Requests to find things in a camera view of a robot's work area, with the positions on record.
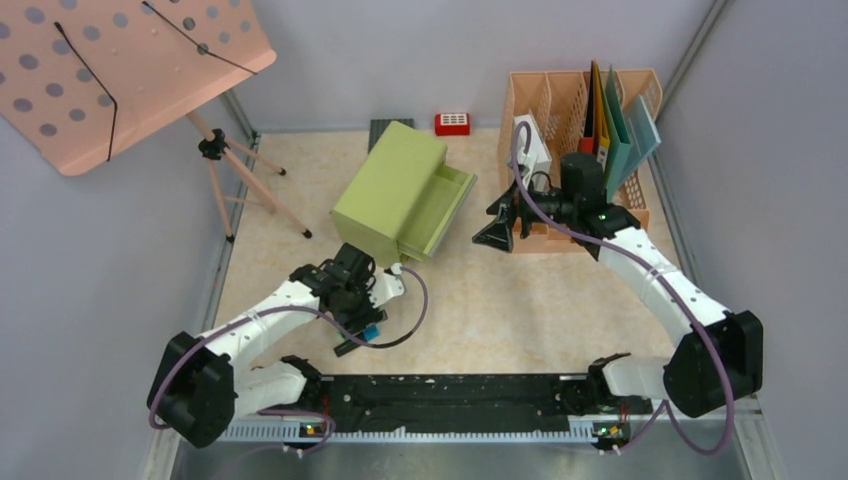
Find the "black blue highlighter marker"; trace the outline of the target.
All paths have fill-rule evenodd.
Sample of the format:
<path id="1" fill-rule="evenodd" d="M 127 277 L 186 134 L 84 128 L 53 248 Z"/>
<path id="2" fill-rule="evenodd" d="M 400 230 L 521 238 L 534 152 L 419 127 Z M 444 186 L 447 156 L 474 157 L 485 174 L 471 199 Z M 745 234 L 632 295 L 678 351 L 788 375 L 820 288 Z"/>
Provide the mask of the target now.
<path id="1" fill-rule="evenodd" d="M 355 335 L 355 337 L 366 343 L 370 343 L 380 335 L 379 327 L 376 324 L 366 326 L 363 330 Z M 340 344 L 334 347 L 333 351 L 337 358 L 345 356 L 353 350 L 360 347 L 360 344 L 348 338 L 345 338 Z"/>

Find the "white paper booklet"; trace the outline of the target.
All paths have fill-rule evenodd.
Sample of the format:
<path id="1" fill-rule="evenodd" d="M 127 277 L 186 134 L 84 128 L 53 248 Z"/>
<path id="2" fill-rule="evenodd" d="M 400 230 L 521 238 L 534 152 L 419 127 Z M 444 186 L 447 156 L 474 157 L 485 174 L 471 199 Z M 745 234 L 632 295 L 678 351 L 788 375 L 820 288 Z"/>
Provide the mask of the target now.
<path id="1" fill-rule="evenodd" d="M 535 190 L 548 187 L 552 157 L 541 137 L 540 130 L 532 113 L 513 117 L 513 127 L 518 129 L 519 141 L 517 158 L 519 172 L 524 186 Z"/>

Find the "green metal drawer cabinet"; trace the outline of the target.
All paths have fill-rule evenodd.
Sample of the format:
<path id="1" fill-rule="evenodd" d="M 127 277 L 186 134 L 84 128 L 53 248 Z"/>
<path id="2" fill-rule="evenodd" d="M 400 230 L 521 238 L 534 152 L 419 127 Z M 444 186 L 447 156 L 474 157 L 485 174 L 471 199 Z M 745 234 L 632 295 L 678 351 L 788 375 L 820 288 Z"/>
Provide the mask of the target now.
<path id="1" fill-rule="evenodd" d="M 379 266 L 431 259 L 477 180 L 447 153 L 434 135 L 391 123 L 330 211 L 340 240 Z"/>

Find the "yellow plastic clip folder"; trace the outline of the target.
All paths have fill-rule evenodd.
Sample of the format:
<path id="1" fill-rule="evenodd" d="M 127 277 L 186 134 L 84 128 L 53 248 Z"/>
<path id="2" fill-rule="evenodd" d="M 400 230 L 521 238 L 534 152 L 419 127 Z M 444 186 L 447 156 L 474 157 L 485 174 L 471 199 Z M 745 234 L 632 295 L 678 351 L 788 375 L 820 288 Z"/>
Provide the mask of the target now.
<path id="1" fill-rule="evenodd" d="M 600 69 L 596 60 L 591 64 L 591 80 L 593 91 L 593 150 L 598 162 L 605 167 L 608 158 L 610 138 L 604 110 L 604 90 L 600 77 Z"/>

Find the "teal plastic folder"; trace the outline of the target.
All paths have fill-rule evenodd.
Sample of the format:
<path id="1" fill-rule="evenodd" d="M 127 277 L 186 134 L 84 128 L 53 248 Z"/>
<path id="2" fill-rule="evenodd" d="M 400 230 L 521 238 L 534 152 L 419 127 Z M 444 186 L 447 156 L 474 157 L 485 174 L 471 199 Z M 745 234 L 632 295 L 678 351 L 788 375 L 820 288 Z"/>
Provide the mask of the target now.
<path id="1" fill-rule="evenodd" d="M 604 116 L 609 136 L 609 147 L 605 163 L 605 188 L 607 201 L 612 202 L 615 192 L 623 181 L 625 164 L 632 143 L 624 120 L 622 104 L 618 95 L 619 78 L 610 67 L 603 90 Z"/>

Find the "light blue hardcover book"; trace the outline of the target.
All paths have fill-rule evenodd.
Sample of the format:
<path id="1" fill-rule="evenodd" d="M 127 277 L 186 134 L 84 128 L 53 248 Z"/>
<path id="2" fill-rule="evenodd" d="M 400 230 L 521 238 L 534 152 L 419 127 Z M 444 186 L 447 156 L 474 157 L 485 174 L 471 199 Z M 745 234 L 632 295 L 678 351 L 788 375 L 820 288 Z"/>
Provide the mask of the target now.
<path id="1" fill-rule="evenodd" d="M 631 149 L 619 179 L 619 186 L 623 186 L 625 181 L 661 144 L 661 137 L 655 124 L 651 106 L 649 98 L 640 94 L 624 111 Z"/>

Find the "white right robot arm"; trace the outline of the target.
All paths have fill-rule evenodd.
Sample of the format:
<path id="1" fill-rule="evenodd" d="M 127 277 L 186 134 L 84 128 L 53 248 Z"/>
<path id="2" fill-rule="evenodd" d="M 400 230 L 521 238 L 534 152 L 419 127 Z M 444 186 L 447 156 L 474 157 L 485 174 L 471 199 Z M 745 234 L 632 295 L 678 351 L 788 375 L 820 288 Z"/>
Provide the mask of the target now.
<path id="1" fill-rule="evenodd" d="M 514 244 L 513 227 L 527 237 L 545 223 L 566 233 L 599 264 L 615 272 L 667 332 L 673 355 L 615 354 L 589 367 L 586 397 L 600 412 L 612 412 L 626 397 L 670 401 L 697 418 L 758 392 L 763 383 L 763 325 L 750 311 L 732 312 L 692 283 L 654 246 L 640 221 L 610 203 L 601 165 L 590 154 L 561 160 L 560 186 L 536 189 L 534 172 L 519 176 L 486 212 L 493 221 L 473 243 L 504 252 Z"/>

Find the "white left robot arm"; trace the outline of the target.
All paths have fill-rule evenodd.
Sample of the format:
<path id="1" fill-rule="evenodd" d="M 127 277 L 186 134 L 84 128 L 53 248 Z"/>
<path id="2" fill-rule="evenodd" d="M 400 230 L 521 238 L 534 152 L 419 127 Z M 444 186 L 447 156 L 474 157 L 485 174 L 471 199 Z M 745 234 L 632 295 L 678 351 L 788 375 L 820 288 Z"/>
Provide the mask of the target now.
<path id="1" fill-rule="evenodd" d="M 365 332 L 385 319 L 387 303 L 405 293 L 406 271 L 400 263 L 379 269 L 370 255 L 345 243 L 334 257 L 294 269 L 235 319 L 198 335 L 178 333 L 167 343 L 150 387 L 149 425 L 172 429 L 203 448 L 234 420 L 270 407 L 314 410 L 321 388 L 305 368 L 284 359 L 256 367 L 254 360 L 316 319 L 342 336 L 339 354 L 351 346 L 389 349 L 405 342 L 400 337 L 377 344 Z"/>

